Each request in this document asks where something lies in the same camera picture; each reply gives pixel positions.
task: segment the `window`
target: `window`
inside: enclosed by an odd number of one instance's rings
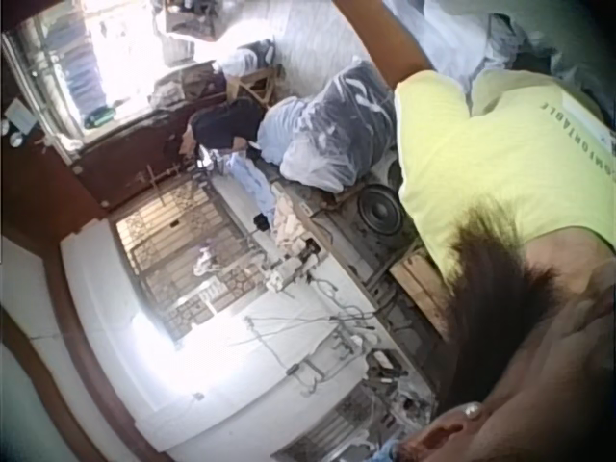
[[[194,54],[192,43],[159,32],[149,0],[64,1],[4,35],[3,48],[67,153],[149,113],[155,81]],[[112,121],[87,123],[105,108]]]
[[[145,299],[173,340],[263,280],[253,262],[261,251],[223,204],[213,188],[179,179],[115,223]]]

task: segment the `pile of clothes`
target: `pile of clothes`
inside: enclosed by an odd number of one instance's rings
[[[394,96],[376,68],[358,61],[312,98],[287,98],[259,128],[263,159],[289,180],[340,193],[396,142]]]

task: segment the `earring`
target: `earring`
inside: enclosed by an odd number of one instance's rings
[[[471,420],[476,419],[481,415],[481,404],[478,402],[472,402],[468,404],[464,409],[464,414]]]

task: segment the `bottle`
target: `bottle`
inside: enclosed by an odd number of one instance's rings
[[[101,106],[88,114],[84,120],[84,127],[91,130],[98,128],[112,121],[116,116],[116,108],[109,106]]]

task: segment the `wooden crate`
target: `wooden crate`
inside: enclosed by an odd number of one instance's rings
[[[424,251],[407,253],[390,268],[390,273],[422,310],[443,340],[450,341],[451,330],[444,304],[447,288],[438,270],[428,262]]]

